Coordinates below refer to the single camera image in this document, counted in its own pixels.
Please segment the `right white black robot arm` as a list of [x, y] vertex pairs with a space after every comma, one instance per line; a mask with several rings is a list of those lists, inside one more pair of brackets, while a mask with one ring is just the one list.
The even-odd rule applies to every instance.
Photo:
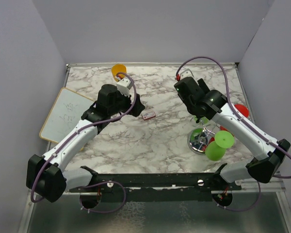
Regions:
[[213, 177], [214, 186], [224, 190], [236, 180], [250, 178], [268, 183], [282, 164], [284, 153], [290, 149], [290, 142], [266, 134], [238, 113], [234, 106], [230, 106], [224, 94], [209, 90], [202, 79], [178, 78], [174, 87], [191, 115], [206, 117], [223, 126], [253, 154], [253, 159], [248, 162], [221, 167], [220, 174]]

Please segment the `orange plastic wine glass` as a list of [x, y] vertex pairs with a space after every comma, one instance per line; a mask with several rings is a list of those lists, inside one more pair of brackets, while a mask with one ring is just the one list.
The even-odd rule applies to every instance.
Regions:
[[119, 82], [123, 78], [125, 78], [125, 75], [122, 73], [127, 72], [127, 68], [123, 64], [116, 64], [111, 68], [112, 76], [116, 82]]

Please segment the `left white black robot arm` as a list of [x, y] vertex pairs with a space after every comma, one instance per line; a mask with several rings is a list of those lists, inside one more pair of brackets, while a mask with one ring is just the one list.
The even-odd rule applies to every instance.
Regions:
[[26, 186], [31, 189], [31, 201], [57, 201], [66, 190], [82, 187], [90, 192], [96, 189], [94, 171], [81, 167], [71, 172], [65, 169], [88, 141], [96, 137], [111, 122], [125, 115], [137, 117], [145, 109], [133, 82], [104, 84], [97, 100], [84, 111], [71, 132], [53, 149], [43, 155], [33, 155], [28, 161]]

